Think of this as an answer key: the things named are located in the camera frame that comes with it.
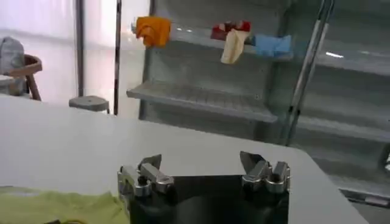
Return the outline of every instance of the bright window light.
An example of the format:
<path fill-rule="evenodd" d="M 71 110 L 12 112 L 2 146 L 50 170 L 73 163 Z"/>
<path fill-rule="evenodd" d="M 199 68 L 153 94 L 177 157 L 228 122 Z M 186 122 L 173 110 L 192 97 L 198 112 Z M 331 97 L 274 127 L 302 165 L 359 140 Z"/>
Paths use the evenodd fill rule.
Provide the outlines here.
<path fill-rule="evenodd" d="M 335 58 L 344 58 L 344 56 L 342 56 L 342 55 L 334 54 L 331 52 L 326 52 L 326 55 L 331 56 L 331 57 L 335 57 Z"/>

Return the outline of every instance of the metal pole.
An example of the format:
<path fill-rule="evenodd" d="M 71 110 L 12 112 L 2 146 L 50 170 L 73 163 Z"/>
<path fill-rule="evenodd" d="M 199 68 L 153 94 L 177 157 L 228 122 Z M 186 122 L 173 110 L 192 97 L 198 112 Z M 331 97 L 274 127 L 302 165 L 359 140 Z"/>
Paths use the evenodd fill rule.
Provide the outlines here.
<path fill-rule="evenodd" d="M 314 62 L 314 58 L 316 57 L 316 49 L 319 47 L 318 43 L 321 39 L 322 29 L 324 27 L 324 15 L 326 13 L 326 4 L 329 0 L 322 0 L 320 9 L 318 11 L 317 20 L 313 28 L 313 32 L 311 34 L 310 42 L 308 49 L 306 51 L 305 59 L 303 60 L 302 68 L 299 74 L 299 78 L 297 80 L 296 86 L 294 88 L 294 93 L 291 98 L 291 103 L 288 109 L 288 113 L 284 120 L 282 132 L 279 139 L 279 144 L 288 145 L 289 137 L 293 120 L 296 114 L 300 111 L 299 102 L 302 98 L 303 89 L 305 89 L 307 80 L 308 80 L 308 72 L 310 72 L 311 65 Z"/>
<path fill-rule="evenodd" d="M 321 30 L 321 35 L 320 35 L 319 40 L 317 42 L 317 46 L 315 47 L 314 52 L 313 52 L 313 59 L 311 62 L 310 70 L 308 71 L 308 74 L 303 81 L 303 85 L 301 87 L 301 91 L 299 93 L 299 96 L 297 97 L 296 104 L 294 104 L 294 102 L 293 102 L 294 109 L 292 110 L 292 121 L 291 121 L 291 125 L 289 127 L 289 132 L 287 133 L 286 146 L 290 145 L 290 142 L 291 142 L 292 138 L 294 137 L 296 126 L 297 126 L 298 119 L 300 116 L 300 109 L 302 108 L 302 105 L 303 105 L 303 102 L 305 100 L 305 96 L 307 93 L 307 89 L 309 87 L 310 81 L 311 81 L 312 77 L 314 76 L 314 72 L 316 70 L 317 56 L 322 48 L 322 45 L 324 44 L 325 36 L 328 32 L 329 19 L 333 13 L 335 1 L 330 0 L 329 4 L 330 5 L 327 9 L 324 25 L 323 25 L 322 30 Z"/>
<path fill-rule="evenodd" d="M 116 40 L 115 40 L 115 80 L 114 80 L 114 115 L 118 115 L 119 65 L 121 61 L 121 23 L 122 0 L 116 0 Z"/>
<path fill-rule="evenodd" d="M 77 95 L 84 96 L 84 0 L 76 3 Z"/>

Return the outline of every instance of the white table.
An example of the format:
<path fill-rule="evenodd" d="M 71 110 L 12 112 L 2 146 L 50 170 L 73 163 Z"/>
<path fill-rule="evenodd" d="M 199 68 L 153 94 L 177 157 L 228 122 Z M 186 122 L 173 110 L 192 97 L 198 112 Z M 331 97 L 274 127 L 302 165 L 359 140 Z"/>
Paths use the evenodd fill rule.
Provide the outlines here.
<path fill-rule="evenodd" d="M 161 153 L 168 175 L 243 174 L 239 151 L 291 167 L 289 223 L 367 223 L 303 151 L 0 96 L 0 186 L 116 193 L 116 172 Z"/>

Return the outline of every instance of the metal shelf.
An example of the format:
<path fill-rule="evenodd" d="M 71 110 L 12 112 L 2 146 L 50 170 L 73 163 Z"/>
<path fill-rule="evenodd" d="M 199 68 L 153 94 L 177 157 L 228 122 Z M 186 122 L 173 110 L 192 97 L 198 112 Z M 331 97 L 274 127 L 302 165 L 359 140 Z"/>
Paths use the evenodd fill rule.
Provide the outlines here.
<path fill-rule="evenodd" d="M 389 51 L 389 49 L 366 44 L 325 40 L 318 55 L 318 64 L 389 77 Z"/>
<path fill-rule="evenodd" d="M 225 41 L 211 39 L 211 29 L 204 29 L 198 27 L 188 27 L 179 24 L 171 24 L 171 41 L 180 41 L 190 44 L 196 44 L 206 47 L 225 48 Z M 244 45 L 244 53 L 257 54 L 256 47 L 252 45 Z M 272 58 L 276 61 L 291 61 L 293 53 L 282 55 L 277 58 Z"/>
<path fill-rule="evenodd" d="M 297 126 L 299 128 L 323 131 L 335 135 L 370 139 L 379 142 L 390 142 L 390 131 L 374 127 L 362 127 L 338 121 L 330 121 L 316 117 L 301 116 L 298 119 Z"/>
<path fill-rule="evenodd" d="M 324 159 L 314 160 L 341 190 L 390 198 L 390 176 L 384 170 L 365 169 Z"/>
<path fill-rule="evenodd" d="M 251 97 L 237 96 L 192 86 L 147 81 L 135 89 L 128 90 L 127 96 L 256 121 L 275 122 L 277 120 L 277 117 L 260 101 Z"/>

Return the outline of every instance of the yellow cloth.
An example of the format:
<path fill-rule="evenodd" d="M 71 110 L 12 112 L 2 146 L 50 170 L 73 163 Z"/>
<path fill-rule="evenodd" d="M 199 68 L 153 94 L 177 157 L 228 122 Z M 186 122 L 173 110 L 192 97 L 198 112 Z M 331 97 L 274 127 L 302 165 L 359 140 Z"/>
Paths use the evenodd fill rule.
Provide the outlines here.
<path fill-rule="evenodd" d="M 245 39 L 248 36 L 249 32 L 232 29 L 226 36 L 221 62 L 224 64 L 233 64 L 236 62 L 241 53 L 243 53 Z"/>
<path fill-rule="evenodd" d="M 138 17 L 136 22 L 137 38 L 144 38 L 144 45 L 147 47 L 163 47 L 169 40 L 171 32 L 171 21 L 165 18 L 146 16 Z"/>
<path fill-rule="evenodd" d="M 43 192 L 33 196 L 0 194 L 0 224 L 44 224 L 80 220 L 87 224 L 128 224 L 121 201 L 99 196 Z"/>

